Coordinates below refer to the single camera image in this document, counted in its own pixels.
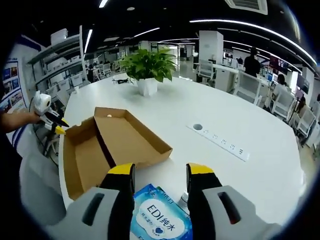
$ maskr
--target blue box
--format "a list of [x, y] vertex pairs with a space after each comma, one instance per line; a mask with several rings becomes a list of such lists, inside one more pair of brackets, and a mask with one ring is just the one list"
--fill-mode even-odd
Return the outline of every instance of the blue box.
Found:
[[134, 195], [131, 232], [142, 240], [192, 240], [189, 216], [164, 192], [149, 184]]

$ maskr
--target shelf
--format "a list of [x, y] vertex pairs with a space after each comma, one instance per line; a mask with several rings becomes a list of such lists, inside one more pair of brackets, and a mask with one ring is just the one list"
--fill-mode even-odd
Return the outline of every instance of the shelf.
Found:
[[79, 46], [71, 48], [71, 49], [69, 49], [67, 51], [64, 51], [64, 52], [62, 52], [60, 54], [57, 54], [57, 55], [55, 55], [53, 57], [50, 57], [48, 59], [44, 59], [43, 61], [44, 61], [45, 64], [49, 64], [49, 63], [52, 63], [55, 60], [58, 60], [58, 59], [60, 59], [60, 58], [62, 58], [64, 56], [67, 56], [67, 55], [75, 53], [75, 52], [80, 52], [80, 47]]
[[42, 50], [36, 56], [31, 58], [28, 61], [28, 64], [35, 64], [35, 63], [39, 62], [41, 59], [44, 59], [45, 57], [49, 56], [52, 53], [55, 53], [63, 48], [68, 47], [68, 46], [72, 46], [73, 44], [79, 43], [80, 42], [79, 36], [80, 36], [79, 34], [73, 35], [73, 36], [67, 37], [62, 42], [48, 46], [46, 49]]
[[80, 59], [77, 59], [76, 61], [72, 61], [72, 62], [69, 62], [61, 67], [59, 67], [58, 69], [54, 70], [54, 71], [51, 71], [49, 73], [47, 73], [46, 75], [44, 75], [43, 77], [41, 77], [39, 79], [39, 81], [36, 82], [36, 85], [43, 82], [44, 80], [47, 80], [47, 79], [50, 79], [50, 78], [53, 78], [54, 76], [70, 69], [70, 68], [73, 68], [77, 65], [81, 65], [82, 64], [82, 60], [81, 58]]

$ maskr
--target green leaves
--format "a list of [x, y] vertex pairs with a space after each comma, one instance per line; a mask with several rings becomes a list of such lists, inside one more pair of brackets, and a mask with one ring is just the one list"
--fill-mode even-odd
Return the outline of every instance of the green leaves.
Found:
[[136, 54], [125, 57], [120, 64], [129, 77], [137, 80], [155, 78], [163, 82], [164, 78], [168, 78], [172, 81], [172, 71], [176, 70], [176, 64], [172, 61], [175, 56], [167, 54], [169, 51], [170, 49], [162, 49], [149, 52], [139, 49]]

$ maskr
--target white flower pot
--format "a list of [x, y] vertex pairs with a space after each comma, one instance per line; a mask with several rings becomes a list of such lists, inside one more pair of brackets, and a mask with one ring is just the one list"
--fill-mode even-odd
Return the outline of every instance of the white flower pot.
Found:
[[154, 78], [140, 79], [137, 84], [142, 96], [149, 97], [158, 91], [158, 81]]

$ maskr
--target potted plant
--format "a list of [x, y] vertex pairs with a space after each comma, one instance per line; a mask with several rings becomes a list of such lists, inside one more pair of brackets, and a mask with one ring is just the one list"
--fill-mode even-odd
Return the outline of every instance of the potted plant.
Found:
[[158, 90], [158, 82], [164, 78], [172, 81], [172, 71], [175, 71], [175, 63], [168, 54], [170, 49], [162, 49], [158, 52], [150, 52], [146, 49], [139, 49], [136, 54], [127, 56], [121, 61], [126, 74], [137, 80], [138, 89], [141, 95], [151, 96]]

